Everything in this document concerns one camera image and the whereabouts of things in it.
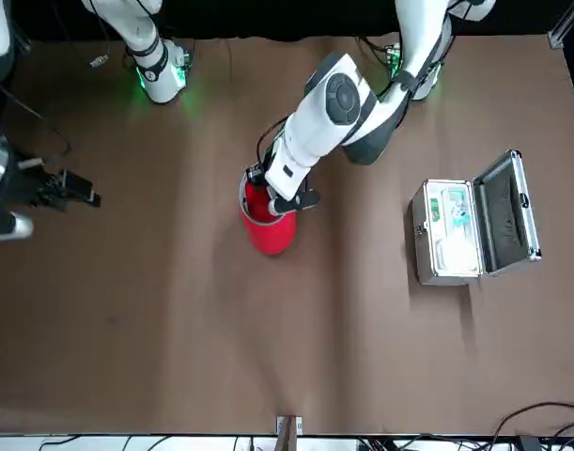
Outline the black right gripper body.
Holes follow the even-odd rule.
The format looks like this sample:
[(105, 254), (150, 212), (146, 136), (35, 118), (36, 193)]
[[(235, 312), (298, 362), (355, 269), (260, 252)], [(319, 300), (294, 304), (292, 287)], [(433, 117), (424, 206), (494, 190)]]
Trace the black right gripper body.
[(21, 168), (17, 163), (10, 163), (4, 205), (64, 211), (67, 208), (65, 176), (65, 170), (49, 172), (42, 164)]

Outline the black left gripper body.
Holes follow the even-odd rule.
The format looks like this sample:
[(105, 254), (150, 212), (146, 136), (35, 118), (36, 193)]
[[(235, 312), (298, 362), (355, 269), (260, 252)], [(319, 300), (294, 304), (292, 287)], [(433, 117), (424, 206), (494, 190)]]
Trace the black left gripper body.
[(282, 196), (277, 195), (270, 200), (268, 210), (271, 215), (284, 215), (294, 211), (314, 208), (319, 201), (319, 192), (310, 189), (297, 192), (290, 200), (286, 200)]

